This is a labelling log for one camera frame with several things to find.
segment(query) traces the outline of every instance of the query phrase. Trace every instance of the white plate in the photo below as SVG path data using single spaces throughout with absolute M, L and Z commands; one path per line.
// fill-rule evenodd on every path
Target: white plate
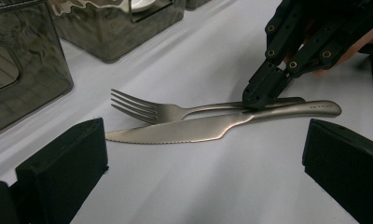
M 131 0 L 131 12 L 141 12 L 154 5 L 156 0 Z

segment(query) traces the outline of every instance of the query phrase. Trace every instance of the knife blade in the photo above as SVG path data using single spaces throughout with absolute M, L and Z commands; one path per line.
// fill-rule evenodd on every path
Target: knife blade
M 256 120 L 294 116 L 335 117 L 341 108 L 331 101 L 311 101 L 294 105 L 281 105 L 259 111 L 219 115 L 161 123 L 105 134 L 109 141 L 131 144 L 193 143 L 219 139 L 231 128 Z

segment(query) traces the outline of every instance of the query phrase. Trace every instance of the transparent plastic container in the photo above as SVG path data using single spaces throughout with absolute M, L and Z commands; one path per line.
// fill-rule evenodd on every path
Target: transparent plastic container
M 186 10 L 195 10 L 211 0 L 186 0 Z
M 0 0 L 0 131 L 73 87 L 45 0 Z
M 186 0 L 49 0 L 59 36 L 105 63 L 117 61 L 184 17 Z

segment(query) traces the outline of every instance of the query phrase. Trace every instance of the knife handle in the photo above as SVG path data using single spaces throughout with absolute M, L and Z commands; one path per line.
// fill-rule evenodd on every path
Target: knife handle
M 299 116 L 336 117 L 340 114 L 340 106 L 332 101 L 310 101 L 295 105 L 276 106 L 257 111 L 253 113 L 250 120 Z

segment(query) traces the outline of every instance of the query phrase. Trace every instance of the fork handle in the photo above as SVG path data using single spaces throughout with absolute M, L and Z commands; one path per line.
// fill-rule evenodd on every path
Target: fork handle
M 288 97 L 288 98 L 278 98 L 274 102 L 267 105 L 267 107 L 274 107 L 279 105 L 292 105 L 297 103 L 304 103 L 306 102 L 301 97 Z M 230 102 L 230 103 L 223 103 L 223 104 L 214 104 L 214 105 L 201 105 L 189 108 L 189 113 L 196 113 L 200 111 L 207 111 L 207 110 L 217 110 L 217 109 L 246 109 L 242 102 Z

